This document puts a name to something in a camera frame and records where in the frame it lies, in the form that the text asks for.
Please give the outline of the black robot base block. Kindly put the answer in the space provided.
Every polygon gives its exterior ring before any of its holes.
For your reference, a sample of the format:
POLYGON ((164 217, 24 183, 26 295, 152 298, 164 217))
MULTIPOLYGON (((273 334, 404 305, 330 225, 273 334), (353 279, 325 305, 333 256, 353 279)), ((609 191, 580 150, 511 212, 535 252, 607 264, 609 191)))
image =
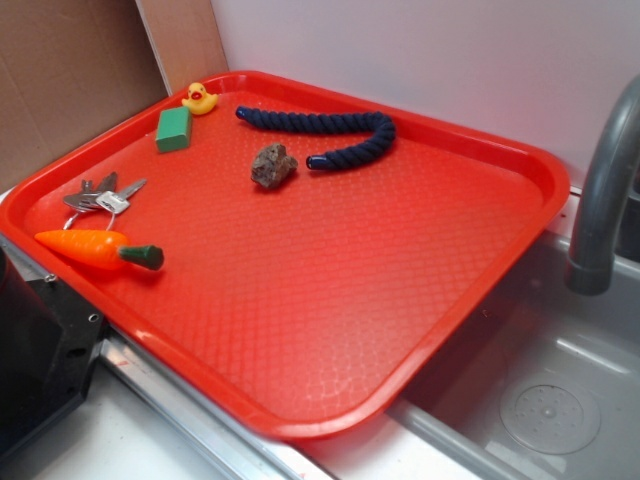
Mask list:
POLYGON ((26 280, 1 253, 1 459, 81 405, 102 312, 62 280, 26 280))

